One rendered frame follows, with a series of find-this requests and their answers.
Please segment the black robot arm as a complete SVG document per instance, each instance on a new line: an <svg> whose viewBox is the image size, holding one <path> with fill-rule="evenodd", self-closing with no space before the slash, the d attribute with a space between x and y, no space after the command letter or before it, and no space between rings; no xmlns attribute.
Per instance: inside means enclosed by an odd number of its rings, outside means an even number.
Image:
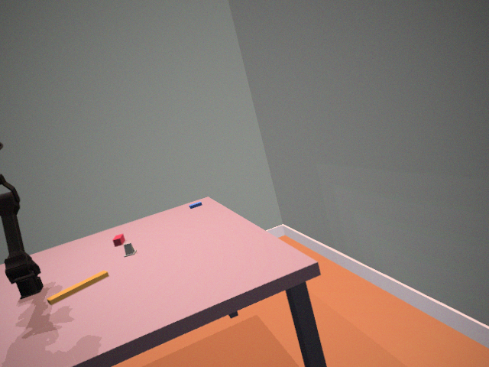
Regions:
<svg viewBox="0 0 489 367"><path fill-rule="evenodd" d="M0 194L0 217L3 222L9 256L5 259L5 274L11 284L18 286L21 299L41 292L43 283L38 277L39 265L24 251L17 214L20 198L14 186L0 174L0 185L11 192Z"/></svg>

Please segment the small red cube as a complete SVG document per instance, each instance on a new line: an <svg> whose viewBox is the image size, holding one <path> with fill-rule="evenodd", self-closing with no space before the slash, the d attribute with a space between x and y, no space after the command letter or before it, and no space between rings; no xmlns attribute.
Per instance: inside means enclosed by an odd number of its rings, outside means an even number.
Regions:
<svg viewBox="0 0 489 367"><path fill-rule="evenodd" d="M113 244L114 246L120 246L120 245L123 245L123 243L125 242L125 237L124 235L117 235L113 240Z"/></svg>

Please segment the orange bar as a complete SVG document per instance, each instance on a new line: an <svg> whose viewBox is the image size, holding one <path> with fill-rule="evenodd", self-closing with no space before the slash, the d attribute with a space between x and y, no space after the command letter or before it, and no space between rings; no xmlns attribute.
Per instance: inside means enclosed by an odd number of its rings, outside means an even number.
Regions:
<svg viewBox="0 0 489 367"><path fill-rule="evenodd" d="M64 290L64 291L61 291L60 293L58 294L55 294L55 295L52 295L50 297L47 298L47 302L48 304L50 305L53 305L54 303L66 298L66 297L69 297L75 293L77 293L77 291L80 291L98 281L101 281L105 278L107 278L109 276L108 272L107 271L101 271L99 272L99 274L96 274L94 276L92 276L91 278L87 278L86 280L84 281L81 281L77 284L74 284L73 286L71 286L70 288Z"/></svg>

